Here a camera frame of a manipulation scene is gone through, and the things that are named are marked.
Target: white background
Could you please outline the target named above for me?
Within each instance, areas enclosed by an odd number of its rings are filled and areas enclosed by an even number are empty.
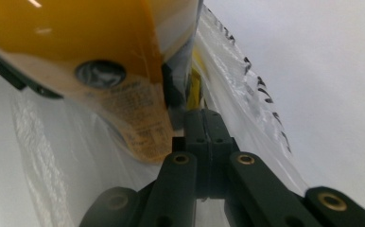
[[[205,4],[268,85],[305,181],[365,207],[365,1]]]
[[[38,226],[14,132],[11,93],[13,88],[0,77],[0,227]]]

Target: plastic wrap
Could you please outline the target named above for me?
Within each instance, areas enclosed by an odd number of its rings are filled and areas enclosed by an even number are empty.
[[[303,194],[306,184],[292,164],[282,122],[265,82],[251,70],[234,36],[204,8],[194,48],[209,109],[220,112],[241,150],[261,157],[285,185]]]
[[[306,183],[365,208],[365,1],[205,4],[267,82]]]
[[[135,161],[97,114],[30,91],[12,101],[26,181],[42,226],[78,226],[104,190],[140,189],[158,166]]]

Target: yellow bottle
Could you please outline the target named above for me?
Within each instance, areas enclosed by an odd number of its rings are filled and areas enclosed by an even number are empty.
[[[190,93],[201,4],[0,0],[0,61],[98,112],[137,159],[160,162]]]

